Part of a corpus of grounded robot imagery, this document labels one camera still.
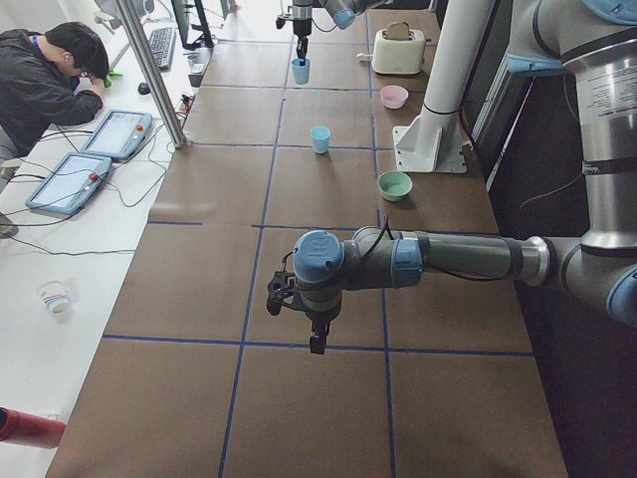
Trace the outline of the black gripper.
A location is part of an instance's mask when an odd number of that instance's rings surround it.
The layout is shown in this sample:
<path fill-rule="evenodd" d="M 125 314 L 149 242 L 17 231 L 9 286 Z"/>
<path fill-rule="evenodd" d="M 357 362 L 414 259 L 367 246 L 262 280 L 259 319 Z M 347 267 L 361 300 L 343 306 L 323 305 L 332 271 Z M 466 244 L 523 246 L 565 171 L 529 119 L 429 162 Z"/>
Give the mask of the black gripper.
<path fill-rule="evenodd" d="M 304 66 L 307 62 L 309 46 L 308 36 L 312 33 L 312 19 L 295 18 L 293 20 L 293 30 L 294 34 L 298 36 L 296 47 L 297 59 L 299 60 L 299 65 Z"/>
<path fill-rule="evenodd" d="M 341 309 L 342 291 L 338 289 L 300 290 L 303 312 L 312 320 L 309 344 L 312 354 L 325 353 L 330 321 Z"/>

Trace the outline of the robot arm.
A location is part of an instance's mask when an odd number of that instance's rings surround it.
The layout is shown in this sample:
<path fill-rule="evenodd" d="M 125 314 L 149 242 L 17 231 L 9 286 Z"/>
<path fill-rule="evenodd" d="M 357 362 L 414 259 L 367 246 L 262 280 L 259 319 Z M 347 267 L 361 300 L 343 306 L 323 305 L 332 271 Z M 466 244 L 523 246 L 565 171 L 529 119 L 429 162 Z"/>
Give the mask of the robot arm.
<path fill-rule="evenodd" d="M 348 28 L 355 18 L 366 10 L 389 4 L 389 1 L 372 0 L 320 0 L 323 8 L 339 30 Z M 277 18 L 277 28 L 282 29 L 286 22 L 293 24 L 293 33 L 297 37 L 297 60 L 301 66 L 308 62 L 309 36 L 313 27 L 314 1 L 294 0 L 288 10 Z"/>
<path fill-rule="evenodd" d="M 427 270 L 466 280 L 520 280 L 559 288 L 636 322 L 636 5 L 632 1 L 517 1 L 508 69 L 539 77 L 568 73 L 582 147 L 584 216 L 578 238 L 520 240 L 525 203 L 495 191 L 508 237 L 487 238 L 364 227 L 346 241 L 304 234 L 268 287 L 267 308 L 290 308 L 312 324 L 310 348 L 325 350 L 343 291 L 413 287 Z"/>

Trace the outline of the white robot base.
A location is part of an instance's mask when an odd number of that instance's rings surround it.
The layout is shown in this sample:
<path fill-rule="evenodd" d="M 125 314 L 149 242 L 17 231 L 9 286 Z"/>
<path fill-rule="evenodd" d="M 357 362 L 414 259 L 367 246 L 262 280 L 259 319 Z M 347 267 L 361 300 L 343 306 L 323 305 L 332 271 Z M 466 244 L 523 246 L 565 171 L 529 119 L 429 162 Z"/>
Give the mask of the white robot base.
<path fill-rule="evenodd" d="M 396 168 L 404 172 L 465 173 L 460 110 L 494 0 L 448 3 L 420 114 L 393 131 Z"/>

